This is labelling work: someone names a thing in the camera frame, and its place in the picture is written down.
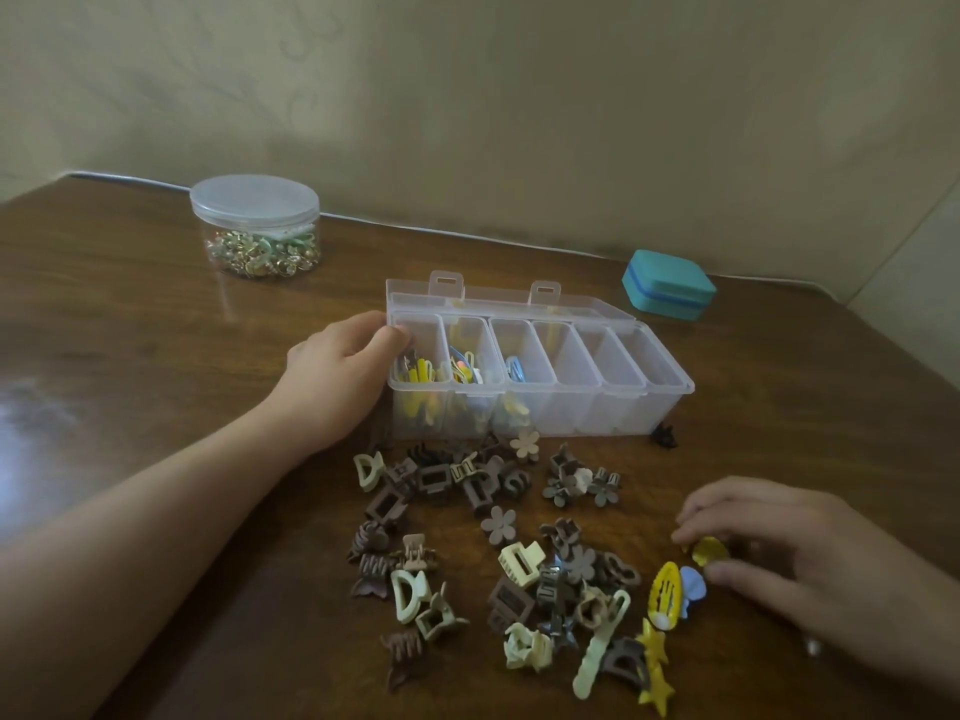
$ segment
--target hand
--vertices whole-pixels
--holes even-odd
[[[719,560],[704,570],[707,580],[867,665],[957,691],[960,584],[839,497],[727,477],[691,493],[677,522],[676,544],[751,539],[754,550],[784,551],[790,569],[785,577]]]
[[[287,352],[287,370],[257,407],[299,459],[339,442],[374,408],[410,341],[378,311],[330,323]]]

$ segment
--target clear plastic jar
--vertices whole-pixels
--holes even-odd
[[[320,200],[305,184],[266,174],[229,174],[190,190],[203,244],[219,270],[293,277],[320,263]]]

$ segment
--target person's left hand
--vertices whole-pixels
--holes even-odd
[[[390,368],[410,342],[379,311],[330,323],[287,352],[287,370],[256,408],[300,458],[349,435],[374,408]]]

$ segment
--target empty compartment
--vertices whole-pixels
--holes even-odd
[[[603,379],[601,393],[593,399],[577,431],[614,434],[627,412],[646,394],[646,379],[610,328],[578,324],[576,331]]]
[[[410,346],[416,359],[430,362],[434,372],[434,381],[413,381],[404,373],[402,357],[393,364],[393,435],[399,440],[437,437],[444,426],[452,381],[443,322],[438,315],[428,313],[394,313],[390,323],[410,331]]]
[[[520,362],[524,381],[514,381],[509,373],[504,381],[505,391],[493,412],[493,428],[505,435],[516,435],[522,429],[540,430],[557,378],[546,357],[544,347],[529,320],[491,318],[490,330],[504,363],[515,356]]]
[[[470,315],[442,317],[449,356],[457,350],[473,357],[480,379],[467,383],[454,381],[446,402],[443,434],[459,438],[480,438],[490,429],[494,409],[504,392],[506,374],[494,334],[483,318]]]
[[[602,380],[583,341],[569,323],[535,321],[534,332],[557,377],[557,386],[538,421],[547,437],[569,437],[591,408]]]
[[[693,382],[645,323],[617,334],[617,338],[648,383],[647,395],[627,410],[617,431],[648,435],[680,397],[693,392]]]

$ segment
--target table surface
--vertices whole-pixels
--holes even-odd
[[[0,540],[252,407],[296,342],[382,308],[386,278],[447,270],[520,289],[556,280],[631,310],[620,262],[335,219],[320,231],[317,270],[258,283],[211,271],[182,192],[65,179],[0,209]],[[684,496],[727,474],[839,494],[960,574],[960,395],[816,291],[717,285],[699,322],[642,315],[697,385],[670,416],[678,449],[638,436],[570,442],[588,465],[624,477],[619,506],[567,510],[585,542],[644,577],[621,629],[640,628],[650,579],[683,559],[669,536]],[[359,430],[283,480],[99,717],[656,717],[610,677],[588,704],[575,700],[573,653],[540,676],[505,668],[486,625],[501,569],[466,499],[414,503],[408,515],[442,556],[434,588],[448,581],[472,624],[439,643],[428,675],[387,695],[378,637],[401,627],[392,603],[348,598],[356,567],[344,560],[369,501],[352,461],[367,437]],[[558,443],[545,439],[544,454]],[[401,454],[398,445],[387,458]],[[560,514],[539,495],[545,471],[541,462],[517,506],[527,542]],[[797,629],[721,589],[670,632],[667,650],[678,719],[952,713],[840,653],[808,657]]]

